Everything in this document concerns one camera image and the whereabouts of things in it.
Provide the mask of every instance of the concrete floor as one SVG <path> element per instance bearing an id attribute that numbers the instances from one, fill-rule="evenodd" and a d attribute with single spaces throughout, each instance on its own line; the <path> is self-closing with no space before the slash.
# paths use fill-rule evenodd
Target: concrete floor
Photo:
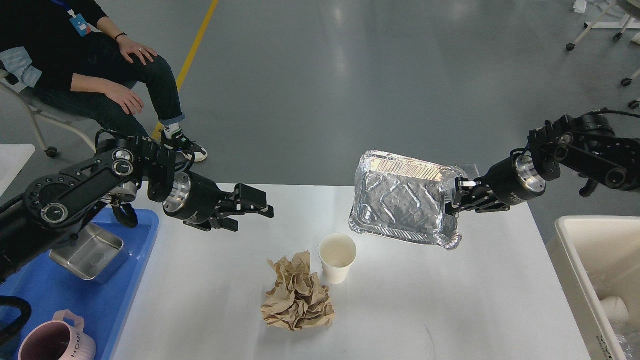
<path id="1" fill-rule="evenodd" d="M 99 3 L 176 76 L 211 4 Z M 180 93 L 187 135 L 210 151 L 194 171 L 219 183 L 353 186 L 360 156 L 376 149 L 483 174 L 545 120 L 628 110 L 640 85 L 619 82 L 640 67 L 640 45 L 629 42 L 637 31 L 616 43 L 615 30 L 594 30 L 567 53 L 596 15 L 572 4 L 220 0 Z M 135 90 L 150 104 L 143 86 Z M 35 144 L 20 108 L 3 95 L 0 104 L 0 142 Z M 154 128 L 150 106 L 139 119 Z M 609 120 L 618 136 L 640 138 L 640 119 Z M 74 135 L 45 128 L 59 158 L 37 151 L 2 201 L 92 155 Z M 583 185 L 565 169 L 529 203 L 545 241 L 561 216 L 640 216 L 640 195 L 600 188 L 583 199 Z"/>

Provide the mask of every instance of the yellow floor line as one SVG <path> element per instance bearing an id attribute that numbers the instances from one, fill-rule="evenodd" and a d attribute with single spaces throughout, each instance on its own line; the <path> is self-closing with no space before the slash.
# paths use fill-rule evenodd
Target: yellow floor line
<path id="1" fill-rule="evenodd" d="M 198 31 L 198 35 L 196 39 L 193 41 L 193 45 L 191 46 L 191 50 L 189 51 L 189 55 L 187 55 L 187 60 L 185 60 L 184 65 L 182 66 L 182 70 L 180 70 L 180 74 L 178 75 L 178 79 L 175 81 L 175 84 L 178 86 L 178 92 L 182 88 L 182 84 L 184 80 L 187 78 L 187 74 L 189 73 L 189 69 L 191 68 L 191 64 L 193 63 L 193 58 L 196 57 L 196 53 L 198 52 L 198 48 L 200 47 L 200 43 L 202 42 L 202 38 L 204 37 L 204 33 L 207 32 L 207 27 L 209 27 L 209 23 L 211 21 L 211 17 L 213 16 L 213 12 L 216 11 L 216 7 L 218 6 L 218 0 L 213 0 L 211 2 L 211 6 L 209 7 L 209 11 L 207 12 L 207 16 L 205 16 L 202 21 L 202 25 L 200 26 L 200 31 Z M 160 134 L 164 126 L 159 122 L 156 125 L 156 129 L 152 134 L 152 138 L 156 141 L 160 140 Z"/>

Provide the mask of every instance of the seated person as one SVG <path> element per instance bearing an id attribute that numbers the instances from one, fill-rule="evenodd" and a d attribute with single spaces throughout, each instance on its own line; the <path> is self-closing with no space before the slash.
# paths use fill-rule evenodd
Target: seated person
<path id="1" fill-rule="evenodd" d="M 185 115 L 171 67 L 120 31 L 95 1 L 2 0 L 0 31 L 0 61 L 42 102 L 104 129 L 148 136 L 134 116 L 143 101 L 123 85 L 139 81 L 164 125 L 161 143 L 187 159 L 206 159 L 207 151 L 180 128 Z"/>

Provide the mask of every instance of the metal tray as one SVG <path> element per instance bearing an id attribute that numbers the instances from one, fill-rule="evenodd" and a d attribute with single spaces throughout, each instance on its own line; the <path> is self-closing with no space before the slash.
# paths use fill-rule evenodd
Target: metal tray
<path id="1" fill-rule="evenodd" d="M 82 280 L 104 284 L 129 257 L 121 238 L 93 222 L 78 235 L 75 246 L 51 250 L 49 257 Z"/>
<path id="2" fill-rule="evenodd" d="M 458 247 L 458 218 L 447 215 L 453 181 L 467 174 L 443 166 L 381 151 L 367 151 L 355 177 L 349 227 L 447 250 Z"/>

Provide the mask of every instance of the blue tray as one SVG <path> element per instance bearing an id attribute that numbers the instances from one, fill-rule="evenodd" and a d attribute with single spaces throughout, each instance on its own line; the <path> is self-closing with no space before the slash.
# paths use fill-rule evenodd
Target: blue tray
<path id="1" fill-rule="evenodd" d="M 40 324 L 51 321 L 56 311 L 69 309 L 84 318 L 84 333 L 97 346 L 95 360 L 111 359 L 157 237 L 158 216 L 151 210 L 136 212 L 139 224 L 134 229 L 120 225 L 110 208 L 93 219 L 93 223 L 123 239 L 131 255 L 105 284 L 76 277 L 49 259 L 47 251 L 0 286 L 0 295 L 21 297 L 33 308 L 31 319 L 20 333 L 20 340 L 14 339 L 13 347 L 19 347 Z M 0 310 L 0 321 L 4 324 L 19 315 L 9 307 Z M 18 358 L 17 349 L 12 358 Z"/>

